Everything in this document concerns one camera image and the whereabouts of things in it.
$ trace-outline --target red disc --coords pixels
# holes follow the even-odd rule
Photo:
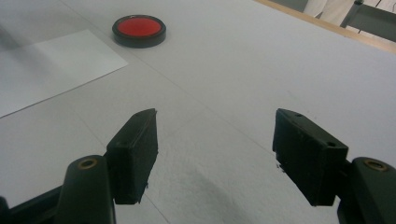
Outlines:
[[[133,17],[120,22],[118,30],[125,35],[155,35],[161,31],[161,25],[150,18]]]

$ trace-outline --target white paper sheet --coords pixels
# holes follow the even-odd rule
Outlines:
[[[0,53],[0,118],[127,65],[85,30]]]

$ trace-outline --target white table surface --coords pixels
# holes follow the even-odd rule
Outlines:
[[[114,43],[120,17],[167,26],[150,49]],[[129,64],[0,119],[9,206],[62,185],[67,165],[106,151],[132,114],[158,110],[160,154],[140,205],[118,223],[337,223],[276,168],[277,108],[396,165],[396,56],[249,0],[3,0],[0,50],[90,30]]]

